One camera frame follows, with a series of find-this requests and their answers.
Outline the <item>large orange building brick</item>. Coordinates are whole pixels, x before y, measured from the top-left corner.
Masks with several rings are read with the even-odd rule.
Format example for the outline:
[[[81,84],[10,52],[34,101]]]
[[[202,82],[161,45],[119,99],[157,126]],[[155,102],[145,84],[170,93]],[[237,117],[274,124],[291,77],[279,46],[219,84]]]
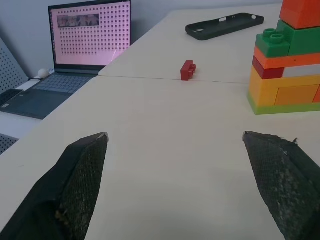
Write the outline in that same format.
[[[295,29],[320,27],[320,0],[283,0],[279,17]]]

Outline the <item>small red building brick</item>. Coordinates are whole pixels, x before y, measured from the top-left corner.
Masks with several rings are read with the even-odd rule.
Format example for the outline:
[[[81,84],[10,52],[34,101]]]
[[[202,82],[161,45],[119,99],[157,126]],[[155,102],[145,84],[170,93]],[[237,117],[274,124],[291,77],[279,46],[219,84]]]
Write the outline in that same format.
[[[182,66],[181,70],[180,70],[180,78],[182,81],[189,81],[195,71],[196,71],[196,65],[194,64],[193,60],[186,60],[184,65]]]

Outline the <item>black phone case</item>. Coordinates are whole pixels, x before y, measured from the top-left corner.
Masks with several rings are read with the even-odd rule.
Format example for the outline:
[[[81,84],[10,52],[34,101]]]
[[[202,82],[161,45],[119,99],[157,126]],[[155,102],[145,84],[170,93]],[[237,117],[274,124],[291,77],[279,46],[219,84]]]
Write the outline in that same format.
[[[185,32],[198,41],[206,41],[262,25],[265,18],[251,13],[237,13],[222,18],[189,24]]]

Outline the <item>lime green base plate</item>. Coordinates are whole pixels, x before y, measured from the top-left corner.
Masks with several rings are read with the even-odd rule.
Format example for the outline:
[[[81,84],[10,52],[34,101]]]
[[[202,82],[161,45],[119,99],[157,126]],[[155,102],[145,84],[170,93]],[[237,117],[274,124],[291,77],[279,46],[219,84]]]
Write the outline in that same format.
[[[301,112],[318,112],[320,111],[320,103],[308,103],[298,105],[273,105],[273,106],[257,106],[251,94],[247,93],[248,102],[255,115],[270,115],[270,114],[286,114],[286,113],[301,113]]]

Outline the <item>yellow building brick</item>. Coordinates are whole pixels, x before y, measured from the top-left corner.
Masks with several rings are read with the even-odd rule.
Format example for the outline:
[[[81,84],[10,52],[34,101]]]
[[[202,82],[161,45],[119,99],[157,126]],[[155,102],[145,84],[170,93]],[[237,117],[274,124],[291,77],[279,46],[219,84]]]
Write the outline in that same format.
[[[309,85],[319,85],[320,87],[320,74],[262,79],[254,67],[252,67],[250,73],[249,93],[258,107],[275,106],[279,88]]]

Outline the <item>white perforated metal panel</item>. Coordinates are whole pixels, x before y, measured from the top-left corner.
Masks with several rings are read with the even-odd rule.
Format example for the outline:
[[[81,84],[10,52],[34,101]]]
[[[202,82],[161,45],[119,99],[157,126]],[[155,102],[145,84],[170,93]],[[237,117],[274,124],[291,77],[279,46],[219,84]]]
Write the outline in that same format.
[[[0,95],[7,90],[18,88],[29,79],[4,41],[0,38]]]

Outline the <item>white flat bar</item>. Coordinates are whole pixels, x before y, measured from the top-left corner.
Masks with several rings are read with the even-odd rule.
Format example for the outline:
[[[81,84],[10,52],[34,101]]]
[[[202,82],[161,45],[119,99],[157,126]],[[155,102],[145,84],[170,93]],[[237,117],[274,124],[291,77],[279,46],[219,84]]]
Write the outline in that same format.
[[[32,88],[34,85],[38,84],[41,79],[30,79],[26,83],[20,85],[19,87],[15,88],[16,90],[27,91],[28,89]]]

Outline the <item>green brick with round studs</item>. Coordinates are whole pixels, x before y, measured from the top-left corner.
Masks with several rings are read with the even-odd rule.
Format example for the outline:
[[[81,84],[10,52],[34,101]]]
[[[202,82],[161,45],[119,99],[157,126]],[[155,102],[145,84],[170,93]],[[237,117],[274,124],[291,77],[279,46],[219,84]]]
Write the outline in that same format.
[[[267,58],[285,57],[289,55],[291,40],[287,32],[267,28],[256,36],[255,46]]]

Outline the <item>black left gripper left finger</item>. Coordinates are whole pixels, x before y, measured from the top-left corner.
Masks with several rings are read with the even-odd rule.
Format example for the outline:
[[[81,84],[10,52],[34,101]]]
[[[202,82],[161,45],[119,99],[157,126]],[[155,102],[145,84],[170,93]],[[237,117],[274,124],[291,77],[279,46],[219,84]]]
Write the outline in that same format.
[[[32,187],[0,240],[85,240],[99,196],[109,136],[70,144]]]

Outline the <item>open grey laptop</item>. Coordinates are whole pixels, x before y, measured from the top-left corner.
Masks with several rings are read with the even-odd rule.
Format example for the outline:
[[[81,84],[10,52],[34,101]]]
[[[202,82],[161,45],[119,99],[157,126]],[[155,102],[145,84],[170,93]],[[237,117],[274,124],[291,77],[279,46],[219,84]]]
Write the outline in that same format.
[[[131,45],[132,0],[48,7],[54,73],[0,105],[43,120]]]

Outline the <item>white building brick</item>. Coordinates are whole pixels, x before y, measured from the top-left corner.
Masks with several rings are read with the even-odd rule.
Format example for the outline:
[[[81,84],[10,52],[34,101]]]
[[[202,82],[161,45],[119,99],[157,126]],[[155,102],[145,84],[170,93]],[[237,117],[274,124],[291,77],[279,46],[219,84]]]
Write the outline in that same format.
[[[286,67],[282,76],[284,78],[289,78],[313,75],[320,75],[320,64]]]

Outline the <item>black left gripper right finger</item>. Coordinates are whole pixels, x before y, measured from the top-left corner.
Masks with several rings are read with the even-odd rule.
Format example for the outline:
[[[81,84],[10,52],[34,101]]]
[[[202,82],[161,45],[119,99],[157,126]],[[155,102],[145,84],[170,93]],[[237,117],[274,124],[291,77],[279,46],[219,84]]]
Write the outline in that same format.
[[[320,166],[276,135],[242,136],[259,193],[285,240],[320,240]]]

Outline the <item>orange brick in yellow wall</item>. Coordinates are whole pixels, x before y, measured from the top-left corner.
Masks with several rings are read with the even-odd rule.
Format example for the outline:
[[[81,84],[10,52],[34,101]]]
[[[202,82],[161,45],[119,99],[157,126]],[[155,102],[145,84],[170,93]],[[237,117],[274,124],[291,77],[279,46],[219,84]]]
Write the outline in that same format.
[[[311,104],[319,85],[282,87],[278,89],[276,106]]]

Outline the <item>tall green building brick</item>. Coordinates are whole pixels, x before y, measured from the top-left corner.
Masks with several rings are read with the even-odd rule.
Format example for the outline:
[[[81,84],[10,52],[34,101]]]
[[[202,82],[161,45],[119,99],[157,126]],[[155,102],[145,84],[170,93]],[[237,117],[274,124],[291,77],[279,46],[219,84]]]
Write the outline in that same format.
[[[279,20],[276,31],[290,44],[289,56],[320,53],[320,26],[295,29]]]

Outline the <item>dark red building brick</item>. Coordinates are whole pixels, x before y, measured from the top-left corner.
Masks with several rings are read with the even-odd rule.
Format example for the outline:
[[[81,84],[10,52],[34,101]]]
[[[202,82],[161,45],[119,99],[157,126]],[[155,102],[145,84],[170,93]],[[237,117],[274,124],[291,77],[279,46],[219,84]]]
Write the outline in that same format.
[[[264,68],[255,56],[253,56],[252,66],[262,79],[281,78],[285,71],[284,67]]]

